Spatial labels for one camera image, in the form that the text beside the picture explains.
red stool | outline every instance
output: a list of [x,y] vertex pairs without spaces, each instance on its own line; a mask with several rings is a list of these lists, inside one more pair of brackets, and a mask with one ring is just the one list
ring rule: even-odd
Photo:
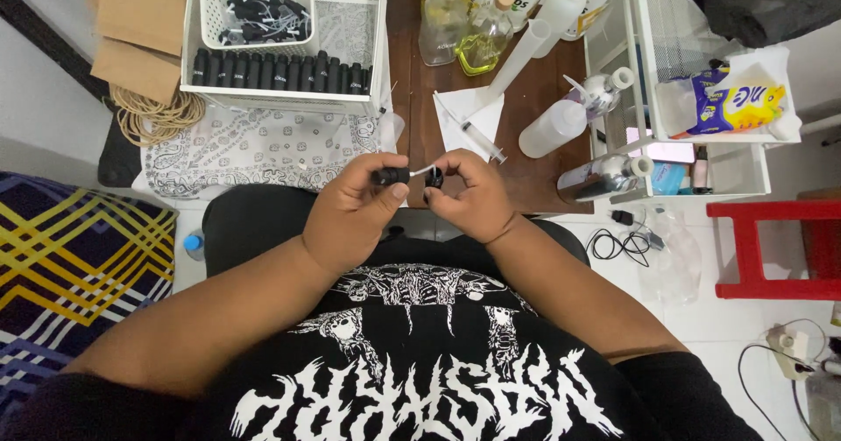
[[[736,238],[738,284],[717,284],[718,298],[841,300],[841,200],[709,203],[710,218],[730,217]],[[810,279],[768,280],[756,221],[804,221]]]

power strip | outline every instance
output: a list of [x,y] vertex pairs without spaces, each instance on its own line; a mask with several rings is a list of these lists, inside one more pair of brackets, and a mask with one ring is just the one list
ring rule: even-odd
[[[768,336],[765,337],[768,341],[769,347],[780,351],[781,353],[792,356],[799,360],[806,360],[806,351],[809,346],[809,337],[800,331],[782,326],[780,324],[774,325],[768,330]],[[780,353],[774,353],[780,369],[783,371],[783,376],[792,381],[804,381],[808,378],[809,373],[799,373],[795,370],[795,361],[785,357]]]

black t-shirt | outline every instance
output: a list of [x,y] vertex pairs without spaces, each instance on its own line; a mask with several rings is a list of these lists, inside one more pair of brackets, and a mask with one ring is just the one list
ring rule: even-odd
[[63,374],[6,437],[760,439],[694,355],[611,366],[498,280],[426,264],[344,275],[198,402]]

cork stopper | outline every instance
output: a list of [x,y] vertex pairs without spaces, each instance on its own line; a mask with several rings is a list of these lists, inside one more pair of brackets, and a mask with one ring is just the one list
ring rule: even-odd
[[511,5],[514,4],[514,0],[494,0],[494,4],[500,11],[507,11],[508,9],[511,9]]

black cable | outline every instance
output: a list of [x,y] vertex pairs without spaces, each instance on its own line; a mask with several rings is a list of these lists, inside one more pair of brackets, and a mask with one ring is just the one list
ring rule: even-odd
[[800,417],[800,423],[803,423],[806,429],[809,430],[809,433],[812,434],[812,437],[814,437],[817,441],[821,441],[821,438],[815,434],[812,427],[806,422],[806,417],[803,415],[803,410],[800,407],[800,400],[797,399],[797,383],[795,381],[792,381],[792,395],[794,396],[794,406],[797,408],[797,415]]
[[[606,256],[601,255],[595,249],[595,245],[599,242],[599,239],[602,239],[603,237],[607,237],[608,239],[610,239],[612,244],[611,251]],[[637,240],[643,242],[643,248],[640,248],[639,244],[637,243]],[[628,235],[628,237],[625,238],[624,241],[620,241],[613,234],[611,234],[610,231],[602,228],[598,231],[595,231],[594,236],[590,238],[590,241],[587,242],[587,246],[585,248],[588,248],[593,254],[593,257],[599,260],[611,260],[619,257],[624,252],[637,264],[640,264],[643,267],[649,267],[648,259],[645,258],[644,254],[648,252],[648,249],[651,248],[651,244],[648,243],[648,240],[644,235],[637,234],[636,232],[632,232]],[[634,255],[640,256],[640,258],[642,258],[642,261],[640,261],[639,258],[636,258]]]
[[[790,360],[793,360],[797,363],[803,364],[805,367],[809,367],[809,366],[806,365],[806,363],[804,361],[801,361],[801,360],[797,359],[796,357],[792,357],[792,356],[790,356],[786,353],[782,353],[782,352],[780,352],[776,349],[769,348],[768,346],[763,346],[762,344],[748,344],[747,346],[745,346],[744,349],[742,349],[742,353],[739,355],[739,363],[736,365],[736,371],[739,372],[739,382],[742,384],[742,390],[744,390],[744,394],[748,396],[748,400],[750,400],[750,402],[753,404],[753,406],[756,406],[756,409],[759,410],[760,413],[762,413],[762,416],[764,416],[766,420],[768,420],[768,424],[771,425],[771,427],[774,429],[775,432],[777,432],[777,434],[783,439],[783,441],[788,441],[788,439],[786,439],[785,436],[783,436],[783,434],[780,433],[780,430],[777,429],[777,426],[774,425],[774,422],[772,422],[771,419],[768,418],[768,415],[766,415],[765,412],[762,410],[762,408],[760,408],[760,406],[753,400],[753,397],[751,397],[750,393],[748,392],[748,387],[746,387],[744,385],[744,379],[742,378],[742,358],[744,357],[744,353],[746,353],[748,351],[748,349],[751,349],[751,348],[767,349],[769,351],[772,351],[773,353],[782,354],[785,357],[789,358]],[[795,387],[795,381],[792,381],[792,387]],[[815,432],[812,431],[812,427],[810,427],[809,424],[806,423],[806,420],[803,418],[803,414],[800,410],[800,404],[797,401],[797,392],[794,393],[794,401],[795,401],[795,405],[797,406],[797,412],[798,412],[798,414],[800,414],[801,420],[806,425],[806,427],[809,428],[809,432],[812,433],[812,435],[814,436]],[[815,436],[815,439],[817,439],[817,441],[820,441],[820,439],[817,436]]]

